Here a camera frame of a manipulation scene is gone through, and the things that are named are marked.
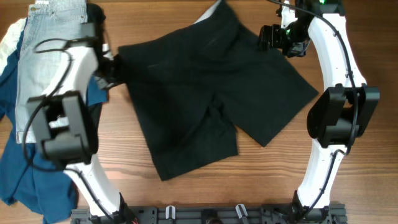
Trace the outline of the black shorts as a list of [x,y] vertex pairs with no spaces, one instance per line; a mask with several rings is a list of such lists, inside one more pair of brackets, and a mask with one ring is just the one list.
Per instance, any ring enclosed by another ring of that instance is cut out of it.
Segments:
[[118,49],[118,74],[161,180],[238,154],[236,130],[266,146],[317,91],[225,1],[199,22]]

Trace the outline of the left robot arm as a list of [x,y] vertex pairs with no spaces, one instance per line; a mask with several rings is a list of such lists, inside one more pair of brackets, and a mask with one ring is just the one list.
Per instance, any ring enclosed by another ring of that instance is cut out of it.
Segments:
[[29,98],[30,118],[25,130],[33,130],[40,155],[63,172],[86,199],[89,209],[72,223],[138,223],[120,191],[107,178],[98,156],[98,131],[86,107],[86,91],[94,78],[102,90],[120,84],[115,61],[104,40],[100,23],[82,23],[81,36],[65,40],[59,52],[67,58],[49,87]]

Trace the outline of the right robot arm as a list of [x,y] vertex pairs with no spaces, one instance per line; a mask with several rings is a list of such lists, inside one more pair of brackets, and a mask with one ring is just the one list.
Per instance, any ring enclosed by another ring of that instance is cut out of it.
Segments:
[[281,49],[287,57],[303,57],[315,46],[324,91],[307,116],[312,149],[302,183],[290,203],[265,204],[258,210],[261,223],[346,223],[342,203],[330,192],[339,165],[350,154],[380,99],[359,71],[346,33],[341,1],[279,1],[280,24],[261,29],[262,49]]

